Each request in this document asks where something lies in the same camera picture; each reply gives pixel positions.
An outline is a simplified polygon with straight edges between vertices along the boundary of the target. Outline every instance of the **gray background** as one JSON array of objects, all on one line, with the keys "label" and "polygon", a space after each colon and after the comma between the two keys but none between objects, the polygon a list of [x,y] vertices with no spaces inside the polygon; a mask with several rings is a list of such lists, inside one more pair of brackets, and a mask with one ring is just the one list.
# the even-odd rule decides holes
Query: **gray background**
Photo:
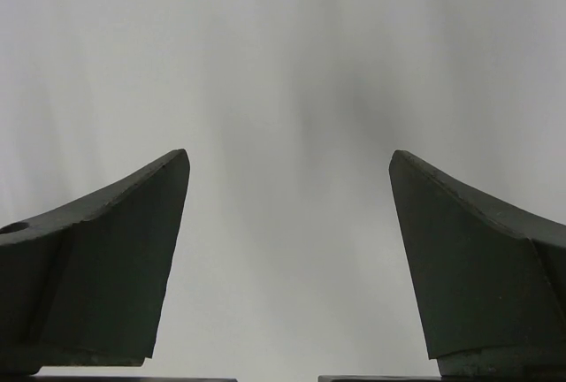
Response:
[{"label": "gray background", "polygon": [[44,373],[436,374],[389,158],[566,220],[565,4],[0,0],[0,225],[193,164],[154,360]]}]

